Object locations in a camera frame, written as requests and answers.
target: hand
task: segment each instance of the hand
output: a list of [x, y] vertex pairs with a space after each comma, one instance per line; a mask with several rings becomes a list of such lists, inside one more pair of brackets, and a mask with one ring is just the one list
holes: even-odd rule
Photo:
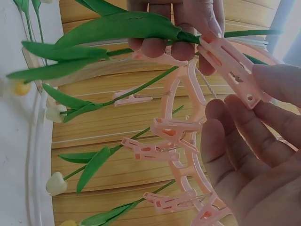
[[[253, 74], [263, 91], [301, 107], [301, 68], [255, 65]], [[225, 103], [209, 102], [206, 116], [202, 160], [213, 188], [238, 224], [300, 226], [301, 116], [264, 102], [248, 110], [234, 95]], [[277, 141], [264, 123], [298, 151]]]
[[[149, 11], [171, 19], [171, 3], [174, 9], [174, 23], [184, 31], [196, 34], [197, 29], [205, 39], [212, 40], [224, 33], [225, 19], [222, 0], [127, 0], [129, 11]], [[159, 57], [164, 54], [166, 41], [157, 38], [129, 39], [132, 50], [142, 50], [148, 57]], [[175, 42], [171, 54], [177, 60], [191, 60], [194, 57], [194, 44]], [[200, 71], [205, 75], [212, 74], [215, 69], [199, 57]]]

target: clothespin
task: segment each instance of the clothespin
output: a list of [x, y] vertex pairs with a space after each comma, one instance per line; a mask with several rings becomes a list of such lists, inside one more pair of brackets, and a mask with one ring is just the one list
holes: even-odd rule
[[196, 190], [192, 189], [172, 197], [146, 192], [144, 193], [143, 198], [152, 203], [158, 212], [174, 212], [191, 209], [193, 204], [190, 200], [196, 196]]
[[147, 60], [149, 62], [158, 63], [162, 65], [172, 65], [172, 66], [186, 66], [188, 64], [188, 61], [179, 61], [174, 59], [171, 55], [168, 55], [164, 53], [163, 55], [156, 57], [156, 58], [150, 58], [142, 53], [141, 50], [135, 51], [132, 53], [132, 59], [133, 60]]
[[[136, 87], [133, 87], [133, 88], [130, 88], [128, 90], [124, 90], [124, 91], [121, 91], [121, 92], [118, 92], [118, 93], [115, 93], [112, 97], [112, 99], [116, 99], [118, 97], [120, 97], [121, 95], [123, 94], [126, 94], [136, 88], [138, 88], [139, 86], [136, 86]], [[153, 98], [155, 97], [163, 97], [163, 96], [168, 96], [168, 95], [171, 95], [171, 92], [170, 91], [167, 91], [167, 92], [164, 92], [164, 93], [157, 93], [157, 94], [153, 94], [153, 95], [147, 95], [147, 94], [132, 94], [132, 95], [129, 95], [128, 97], [124, 98], [124, 99], [121, 99], [121, 100], [117, 100], [115, 103], [114, 103], [114, 106], [115, 107], [118, 107], [118, 106], [122, 106], [122, 105], [130, 105], [130, 104], [137, 104], [137, 103], [144, 103], [144, 102], [148, 102], [148, 101], [151, 101]]]
[[180, 158], [179, 153], [167, 152], [170, 148], [167, 142], [158, 145], [146, 145], [130, 138], [123, 138], [121, 144], [132, 149], [135, 154], [135, 159], [140, 161], [179, 161]]
[[191, 226], [212, 226], [217, 221], [231, 214], [231, 210], [228, 207], [219, 209], [218, 207], [214, 206], [213, 203], [216, 199], [217, 195], [216, 193], [213, 193], [202, 210], [193, 219]]
[[199, 41], [197, 49], [200, 54], [221, 74], [246, 107], [253, 109], [260, 100], [271, 100], [256, 84], [252, 75], [254, 64], [230, 42], [225, 38], [210, 43], [202, 38]]
[[[133, 91], [134, 89], [138, 88], [139, 86], [136, 86], [136, 87], [133, 87], [133, 88], [130, 88], [128, 90], [124, 90], [124, 91], [121, 91], [121, 92], [118, 92], [118, 93], [115, 93], [112, 97], [112, 99], [116, 99], [118, 97], [120, 97], [121, 95], [123, 94], [126, 94], [130, 91]], [[114, 106], [115, 107], [118, 107], [118, 106], [122, 106], [122, 105], [130, 105], [130, 104], [137, 104], [137, 103], [144, 103], [144, 102], [148, 102], [148, 101], [151, 101], [153, 98], [152, 97], [136, 97], [135, 95], [129, 95], [128, 97], [124, 98], [124, 99], [121, 99], [121, 100], [118, 100], [114, 103]]]
[[193, 144], [184, 140], [183, 135], [185, 135], [185, 132], [201, 131], [202, 127], [203, 123], [201, 122], [155, 118], [150, 130], [154, 135], [158, 135], [184, 148], [186, 151], [198, 153], [198, 149]]

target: finger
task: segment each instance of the finger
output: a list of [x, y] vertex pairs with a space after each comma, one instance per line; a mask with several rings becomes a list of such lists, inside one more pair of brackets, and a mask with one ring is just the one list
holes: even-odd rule
[[218, 196], [231, 206], [247, 181], [235, 171], [226, 154], [225, 133], [222, 124], [208, 120], [202, 129], [202, 161]]
[[201, 54], [198, 56], [198, 66], [200, 72], [206, 76], [212, 75], [215, 72], [215, 68]]
[[298, 149], [301, 148], [301, 116], [264, 102], [260, 102], [253, 110], [258, 118], [285, 140]]
[[225, 13], [224, 13], [224, 5], [222, 0], [214, 0], [213, 1], [213, 10], [215, 14], [215, 18], [217, 23], [219, 24], [222, 30], [222, 36], [225, 33]]
[[291, 65], [254, 65], [259, 87], [277, 100], [301, 107], [301, 68]]
[[294, 150], [276, 140], [262, 121], [256, 117], [253, 110], [248, 110], [237, 96], [226, 97], [225, 103], [237, 128], [261, 160], [275, 167], [292, 156]]
[[[147, 11], [147, 3], [135, 0], [127, 0], [127, 9], [128, 11]], [[141, 49], [143, 39], [141, 38], [129, 38], [127, 43], [130, 49], [137, 51]]]
[[202, 36], [211, 41], [222, 37], [221, 27], [214, 11], [222, 12], [222, 0], [184, 0], [184, 11], [189, 24], [196, 28]]
[[[150, 12], [160, 14], [170, 19], [170, 4], [150, 4]], [[159, 57], [165, 53], [166, 40], [149, 38], [144, 39], [141, 47], [142, 52], [148, 57]]]
[[[183, 31], [196, 35], [196, 30], [187, 22], [187, 18], [184, 14], [183, 4], [173, 4], [174, 8], [174, 24], [181, 27]], [[172, 44], [171, 54], [177, 60], [191, 60], [194, 57], [194, 44], [177, 41]]]
[[206, 117], [217, 119], [222, 123], [226, 136], [227, 154], [236, 170], [250, 180], [269, 170], [269, 166], [257, 159], [245, 143], [226, 105], [221, 100], [213, 100], [207, 104]]

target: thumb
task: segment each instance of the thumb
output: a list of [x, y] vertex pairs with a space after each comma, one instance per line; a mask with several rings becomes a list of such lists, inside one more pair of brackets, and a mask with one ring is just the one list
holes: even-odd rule
[[223, 36], [214, 14], [214, 0], [184, 0], [183, 7], [190, 25], [197, 29], [207, 40]]
[[264, 92], [277, 100], [301, 107], [301, 68], [292, 65], [254, 65], [252, 72]]

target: artificial flower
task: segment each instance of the artificial flower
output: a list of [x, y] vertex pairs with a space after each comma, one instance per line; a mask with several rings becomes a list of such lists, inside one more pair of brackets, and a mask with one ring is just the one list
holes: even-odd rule
[[66, 220], [60, 226], [77, 226], [74, 220]]
[[62, 123], [67, 114], [61, 114], [61, 112], [67, 111], [64, 105], [56, 105], [46, 110], [45, 116], [48, 120], [56, 123]]
[[6, 89], [14, 96], [24, 96], [29, 93], [32, 85], [31, 83], [24, 84], [24, 80], [8, 80]]
[[64, 180], [61, 172], [55, 172], [46, 183], [46, 191], [51, 196], [64, 193], [68, 189], [68, 184]]

